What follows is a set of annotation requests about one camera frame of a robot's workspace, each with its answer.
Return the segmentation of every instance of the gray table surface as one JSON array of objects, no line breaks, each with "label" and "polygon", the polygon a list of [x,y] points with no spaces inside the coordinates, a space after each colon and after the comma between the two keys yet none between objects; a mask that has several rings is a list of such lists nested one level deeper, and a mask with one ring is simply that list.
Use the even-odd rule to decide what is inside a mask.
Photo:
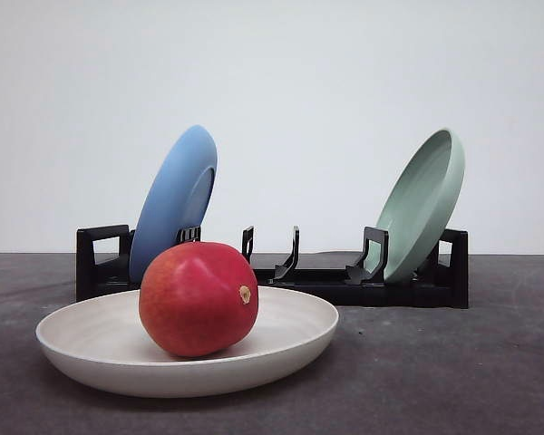
[{"label": "gray table surface", "polygon": [[339,307],[326,351],[256,389],[96,391],[34,337],[73,301],[74,256],[0,254],[0,434],[544,434],[544,256],[471,256],[471,308]]}]

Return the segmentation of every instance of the dish rack divider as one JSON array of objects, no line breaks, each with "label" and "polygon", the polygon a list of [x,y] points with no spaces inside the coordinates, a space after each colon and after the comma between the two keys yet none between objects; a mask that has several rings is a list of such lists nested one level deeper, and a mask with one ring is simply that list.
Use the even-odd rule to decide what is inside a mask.
[{"label": "dish rack divider", "polygon": [[[76,233],[76,300],[82,301],[100,295],[109,295],[140,288],[129,278],[129,255],[135,230],[127,225],[79,229]],[[111,259],[97,262],[94,242],[119,238],[119,253]],[[178,231],[173,245],[201,240],[201,227]],[[440,260],[440,242],[452,245],[449,264]],[[377,267],[368,272],[364,261],[374,244],[380,247]],[[384,270],[389,254],[387,231],[365,227],[363,250],[344,267],[298,267],[300,231],[293,229],[292,250],[280,265],[257,266],[254,250],[254,227],[242,233],[242,255],[252,265],[259,285],[283,287],[322,297],[334,305],[360,306],[415,306],[453,308],[469,307],[468,233],[445,229],[440,240],[425,261],[413,273],[413,278],[402,284],[384,281]],[[315,256],[307,254],[314,263]]]}]

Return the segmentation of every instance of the green plate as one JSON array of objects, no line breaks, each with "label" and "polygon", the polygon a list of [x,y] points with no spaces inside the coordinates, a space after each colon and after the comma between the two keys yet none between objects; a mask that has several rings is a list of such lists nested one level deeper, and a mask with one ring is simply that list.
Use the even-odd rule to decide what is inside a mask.
[{"label": "green plate", "polygon": [[[389,232],[386,283],[402,283],[431,253],[460,195],[465,155],[450,130],[434,133],[415,153],[384,205],[376,226]],[[380,247],[371,242],[364,268],[379,263]]]}]

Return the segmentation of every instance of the white bowl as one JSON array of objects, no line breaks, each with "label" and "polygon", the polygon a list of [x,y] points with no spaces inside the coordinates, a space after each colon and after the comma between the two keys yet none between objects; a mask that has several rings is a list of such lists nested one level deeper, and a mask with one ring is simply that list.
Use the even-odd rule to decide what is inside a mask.
[{"label": "white bowl", "polygon": [[195,397],[245,390],[312,362],[338,322],[336,309],[318,297],[263,286],[258,292],[252,331],[204,358],[178,358],[152,341],[139,319],[139,290],[61,308],[36,326],[36,337],[61,372],[107,392]]}]

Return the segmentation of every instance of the white background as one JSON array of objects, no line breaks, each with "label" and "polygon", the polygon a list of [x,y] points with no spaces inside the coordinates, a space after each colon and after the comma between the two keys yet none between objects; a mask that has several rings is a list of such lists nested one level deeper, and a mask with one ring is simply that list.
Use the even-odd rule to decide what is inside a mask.
[{"label": "white background", "polygon": [[450,227],[544,254],[544,1],[0,0],[0,252],[135,226],[172,143],[204,125],[204,239],[358,249],[404,165],[451,127]]}]

